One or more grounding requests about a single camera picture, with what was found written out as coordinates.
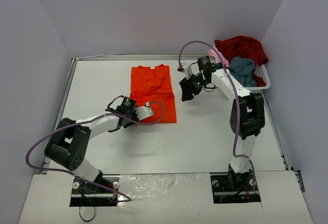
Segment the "orange t shirt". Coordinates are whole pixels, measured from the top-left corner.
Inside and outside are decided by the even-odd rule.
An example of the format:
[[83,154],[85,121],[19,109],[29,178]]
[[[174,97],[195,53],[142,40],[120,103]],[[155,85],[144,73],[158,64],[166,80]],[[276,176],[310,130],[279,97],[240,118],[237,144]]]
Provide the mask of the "orange t shirt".
[[138,106],[152,103],[154,115],[145,119],[145,123],[160,120],[161,123],[176,123],[175,96],[171,85],[170,67],[137,66],[131,68],[130,98]]

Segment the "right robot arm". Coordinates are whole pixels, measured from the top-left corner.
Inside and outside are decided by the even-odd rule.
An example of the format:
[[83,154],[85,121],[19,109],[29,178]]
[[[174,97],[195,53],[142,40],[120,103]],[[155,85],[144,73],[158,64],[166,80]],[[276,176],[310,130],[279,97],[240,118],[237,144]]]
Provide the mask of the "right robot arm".
[[230,127],[235,138],[227,182],[230,188],[238,190],[245,185],[244,174],[254,171],[251,162],[254,144],[265,125],[263,97],[242,86],[223,64],[211,62],[208,56],[200,57],[195,64],[199,69],[196,74],[191,65],[178,64],[177,71],[184,73],[179,82],[181,100],[192,100],[207,85],[213,84],[232,102]]

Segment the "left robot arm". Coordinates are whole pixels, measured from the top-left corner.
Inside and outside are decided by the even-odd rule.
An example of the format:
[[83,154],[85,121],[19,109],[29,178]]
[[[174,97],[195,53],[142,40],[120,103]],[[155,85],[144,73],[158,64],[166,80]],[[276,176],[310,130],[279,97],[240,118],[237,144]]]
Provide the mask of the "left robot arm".
[[100,119],[76,127],[64,129],[51,136],[44,150],[45,156],[66,168],[74,175],[85,179],[85,187],[91,192],[98,192],[103,185],[111,184],[103,179],[103,173],[85,159],[89,140],[105,132],[115,132],[121,127],[127,128],[138,121],[136,101],[126,96],[116,109],[107,106],[106,112],[117,116],[102,116]]

